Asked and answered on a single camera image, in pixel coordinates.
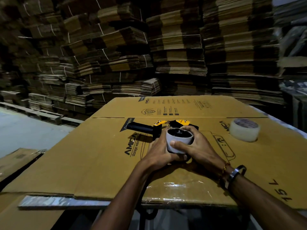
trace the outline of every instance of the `person's left arm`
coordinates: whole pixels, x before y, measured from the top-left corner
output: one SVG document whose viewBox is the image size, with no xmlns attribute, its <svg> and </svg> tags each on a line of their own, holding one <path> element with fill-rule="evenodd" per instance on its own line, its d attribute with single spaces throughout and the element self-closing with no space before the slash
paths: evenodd
<svg viewBox="0 0 307 230">
<path fill-rule="evenodd" d="M 166 130 L 150 143 L 146 156 L 137 163 L 128 180 L 111 201 L 91 230 L 125 230 L 129 228 L 134 209 L 149 175 L 168 163 L 186 159 L 186 155 L 169 153 L 166 148 Z"/>
</svg>

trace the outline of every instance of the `forearm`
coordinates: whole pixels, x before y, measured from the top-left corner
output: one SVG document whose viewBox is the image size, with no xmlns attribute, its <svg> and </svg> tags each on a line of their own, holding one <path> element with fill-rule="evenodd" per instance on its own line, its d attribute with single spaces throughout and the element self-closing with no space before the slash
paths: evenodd
<svg viewBox="0 0 307 230">
<path fill-rule="evenodd" d="M 258 221 L 264 230 L 307 229 L 307 219 L 256 184 L 238 175 L 229 191 Z"/>
<path fill-rule="evenodd" d="M 148 166 L 140 163 L 134 168 L 92 230 L 128 229 L 136 203 L 150 174 L 148 170 Z"/>
</svg>

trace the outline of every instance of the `person's left hand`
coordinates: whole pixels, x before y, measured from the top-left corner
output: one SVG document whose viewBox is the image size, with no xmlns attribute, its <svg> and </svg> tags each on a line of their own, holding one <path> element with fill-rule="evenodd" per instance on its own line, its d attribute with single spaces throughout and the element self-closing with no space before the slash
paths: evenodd
<svg viewBox="0 0 307 230">
<path fill-rule="evenodd" d="M 146 156 L 140 161 L 140 163 L 148 165 L 151 172 L 163 168 L 172 161 L 184 161 L 187 159 L 185 154 L 175 154 L 167 151 L 166 131 L 169 128 L 166 127 L 160 137 L 149 144 Z"/>
</svg>

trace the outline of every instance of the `person's right hand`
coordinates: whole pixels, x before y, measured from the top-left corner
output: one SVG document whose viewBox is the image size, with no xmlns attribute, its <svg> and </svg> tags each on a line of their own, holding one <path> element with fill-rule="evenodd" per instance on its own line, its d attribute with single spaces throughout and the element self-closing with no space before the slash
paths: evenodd
<svg viewBox="0 0 307 230">
<path fill-rule="evenodd" d="M 207 138 L 193 126 L 183 126 L 181 128 L 193 133 L 193 143 L 187 145 L 181 141 L 172 140 L 170 145 L 186 152 L 209 172 L 220 177 L 226 162 L 214 151 Z"/>
</svg>

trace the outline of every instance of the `person's right arm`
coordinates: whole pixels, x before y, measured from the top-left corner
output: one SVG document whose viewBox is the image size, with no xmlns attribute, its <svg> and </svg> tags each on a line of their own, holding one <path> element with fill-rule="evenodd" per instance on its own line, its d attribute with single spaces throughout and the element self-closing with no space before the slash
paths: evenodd
<svg viewBox="0 0 307 230">
<path fill-rule="evenodd" d="M 206 137 L 193 126 L 184 126 L 194 135 L 191 145 L 172 141 L 172 147 L 185 151 L 209 172 L 221 177 L 225 161 L 214 151 Z M 227 166 L 226 180 L 234 169 Z M 238 175 L 228 187 L 229 192 L 245 205 L 264 230 L 307 229 L 307 218 L 273 197 L 247 178 Z"/>
</svg>

